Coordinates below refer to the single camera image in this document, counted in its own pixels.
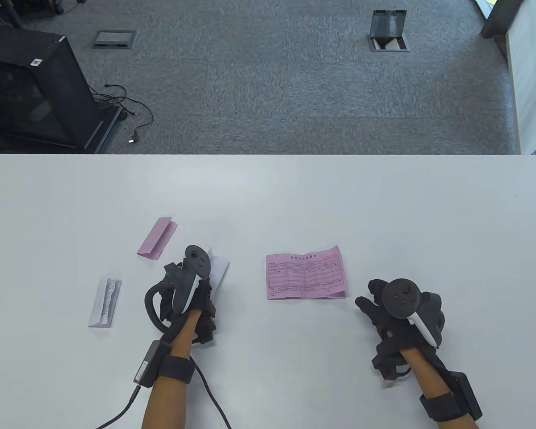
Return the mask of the person's left hand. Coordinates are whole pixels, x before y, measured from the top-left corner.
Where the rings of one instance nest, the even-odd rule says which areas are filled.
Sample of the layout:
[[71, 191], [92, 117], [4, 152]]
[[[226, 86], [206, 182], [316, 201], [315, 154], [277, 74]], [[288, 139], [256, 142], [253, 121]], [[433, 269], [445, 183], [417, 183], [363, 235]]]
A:
[[188, 321], [188, 313], [193, 309], [200, 309], [202, 312], [195, 327], [195, 338], [192, 343], [204, 345], [213, 340], [213, 332], [216, 330], [214, 321], [216, 308], [211, 300], [212, 287], [209, 284], [209, 278], [199, 280], [199, 286], [190, 300], [189, 309], [184, 313], [175, 312], [173, 310], [173, 296], [174, 292], [180, 291], [180, 282], [173, 280], [172, 274], [181, 274], [182, 266], [182, 263], [171, 263], [164, 266], [165, 277], [159, 283], [159, 330], [163, 332], [160, 340], [172, 343]]

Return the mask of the person's right hand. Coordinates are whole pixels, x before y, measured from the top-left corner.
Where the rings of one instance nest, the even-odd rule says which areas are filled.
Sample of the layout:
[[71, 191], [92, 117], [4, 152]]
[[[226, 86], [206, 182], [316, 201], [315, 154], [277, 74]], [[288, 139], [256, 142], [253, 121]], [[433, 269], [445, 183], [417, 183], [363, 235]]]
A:
[[376, 278], [368, 283], [368, 290], [373, 300], [360, 296], [355, 303], [380, 335], [372, 365], [384, 380], [395, 381], [410, 372], [397, 370], [408, 365], [401, 353], [406, 349], [418, 349], [440, 374], [446, 374], [448, 370], [437, 356], [445, 325], [441, 296], [421, 292], [407, 278], [390, 282]]

